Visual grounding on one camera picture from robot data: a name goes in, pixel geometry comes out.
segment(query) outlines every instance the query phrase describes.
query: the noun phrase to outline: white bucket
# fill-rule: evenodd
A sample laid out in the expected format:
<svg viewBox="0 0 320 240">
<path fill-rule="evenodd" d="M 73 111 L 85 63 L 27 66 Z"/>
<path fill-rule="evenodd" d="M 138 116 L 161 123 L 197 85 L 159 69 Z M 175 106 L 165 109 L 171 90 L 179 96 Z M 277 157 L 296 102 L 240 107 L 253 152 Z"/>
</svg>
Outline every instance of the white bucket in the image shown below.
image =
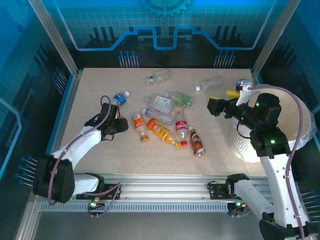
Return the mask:
<svg viewBox="0 0 320 240">
<path fill-rule="evenodd" d="M 295 100 L 286 92 L 279 89 L 260 89 L 256 90 L 256 93 L 250 98 L 248 105 L 253 107 L 256 103 L 257 97 L 262 93 L 269 93 L 277 96 L 280 100 L 281 112 L 278 118 L 277 127 L 286 135 L 289 143 L 290 150 L 296 142 L 298 129 L 299 129 L 299 109 Z M 303 112 L 303 126 L 302 134 L 297 149 L 302 148 L 310 140 L 310 132 L 312 128 L 312 116 L 306 107 L 306 105 L 299 99 Z M 241 137 L 237 132 L 238 120 L 232 118 L 232 126 L 228 133 L 227 143 L 230 150 L 238 158 L 248 163 L 260 162 L 260 158 L 257 156 L 255 149 L 250 143 L 250 139 Z M 240 125 L 239 133 L 243 136 L 249 137 L 250 130 Z"/>
</svg>

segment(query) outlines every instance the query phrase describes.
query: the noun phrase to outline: table surface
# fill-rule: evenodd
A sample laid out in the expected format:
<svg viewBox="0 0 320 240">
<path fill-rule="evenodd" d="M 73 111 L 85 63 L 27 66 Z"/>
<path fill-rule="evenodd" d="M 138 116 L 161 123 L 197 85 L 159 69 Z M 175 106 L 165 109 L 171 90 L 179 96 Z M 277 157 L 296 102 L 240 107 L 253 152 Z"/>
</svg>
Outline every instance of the table surface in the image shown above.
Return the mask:
<svg viewBox="0 0 320 240">
<path fill-rule="evenodd" d="M 209 96 L 227 98 L 226 91 L 235 89 L 238 79 L 251 79 L 249 69 L 172 68 L 167 82 L 146 85 L 144 78 L 160 68 L 85 68 L 75 95 L 61 141 L 64 146 L 83 128 L 84 123 L 101 110 L 100 97 L 129 91 L 120 113 L 128 120 L 129 129 L 118 133 L 113 141 L 94 146 L 77 164 L 75 173 L 96 174 L 161 174 L 218 175 L 245 173 L 265 176 L 262 165 L 237 158 L 227 145 L 231 120 L 212 116 L 207 109 Z M 223 85 L 211 91 L 195 92 L 195 85 L 212 76 L 221 76 Z M 176 149 L 148 130 L 149 141 L 142 143 L 132 122 L 132 115 L 146 108 L 144 96 L 166 91 L 180 91 L 192 96 L 193 105 L 185 110 L 189 126 L 194 126 L 205 146 L 205 155 L 193 155 L 190 143 Z"/>
</svg>

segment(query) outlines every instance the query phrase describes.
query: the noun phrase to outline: brown bottle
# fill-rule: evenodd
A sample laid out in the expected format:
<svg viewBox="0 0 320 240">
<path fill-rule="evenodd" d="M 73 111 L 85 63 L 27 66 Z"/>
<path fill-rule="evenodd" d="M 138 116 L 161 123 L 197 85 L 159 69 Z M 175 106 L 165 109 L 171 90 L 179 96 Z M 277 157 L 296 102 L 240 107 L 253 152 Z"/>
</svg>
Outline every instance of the brown bottle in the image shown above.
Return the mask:
<svg viewBox="0 0 320 240">
<path fill-rule="evenodd" d="M 200 137 L 196 133 L 196 130 L 193 126 L 189 126 L 189 131 L 190 131 L 190 142 L 192 146 L 192 150 L 195 156 L 202 156 L 206 153 L 205 147 L 201 142 Z"/>
</svg>

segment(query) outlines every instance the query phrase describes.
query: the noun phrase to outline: gear logo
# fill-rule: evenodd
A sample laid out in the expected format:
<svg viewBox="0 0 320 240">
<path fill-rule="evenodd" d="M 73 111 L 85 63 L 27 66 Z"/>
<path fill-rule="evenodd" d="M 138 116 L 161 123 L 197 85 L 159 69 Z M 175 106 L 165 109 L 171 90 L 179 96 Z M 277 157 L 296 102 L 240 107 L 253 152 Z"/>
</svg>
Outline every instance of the gear logo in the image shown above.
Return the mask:
<svg viewBox="0 0 320 240">
<path fill-rule="evenodd" d="M 29 8 L 27 0 L 1 0 L 0 6 L 6 6 L 6 10 L 18 24 L 22 24 L 28 17 Z"/>
<path fill-rule="evenodd" d="M 186 5 L 191 4 L 191 0 L 140 0 L 144 6 L 144 10 L 148 10 L 150 14 L 155 14 L 158 18 L 164 18 L 174 14 L 180 14 L 181 10 L 186 10 Z"/>
</svg>

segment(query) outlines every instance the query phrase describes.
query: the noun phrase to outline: red label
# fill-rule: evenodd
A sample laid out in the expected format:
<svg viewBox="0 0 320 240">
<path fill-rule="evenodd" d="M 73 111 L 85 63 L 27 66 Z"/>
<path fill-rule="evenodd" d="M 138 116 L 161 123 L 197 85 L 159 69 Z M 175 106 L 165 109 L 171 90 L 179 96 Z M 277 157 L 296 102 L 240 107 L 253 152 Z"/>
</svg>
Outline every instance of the red label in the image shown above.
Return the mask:
<svg viewBox="0 0 320 240">
<path fill-rule="evenodd" d="M 175 130 L 178 131 L 179 129 L 188 129 L 186 121 L 177 121 L 175 123 Z"/>
</svg>

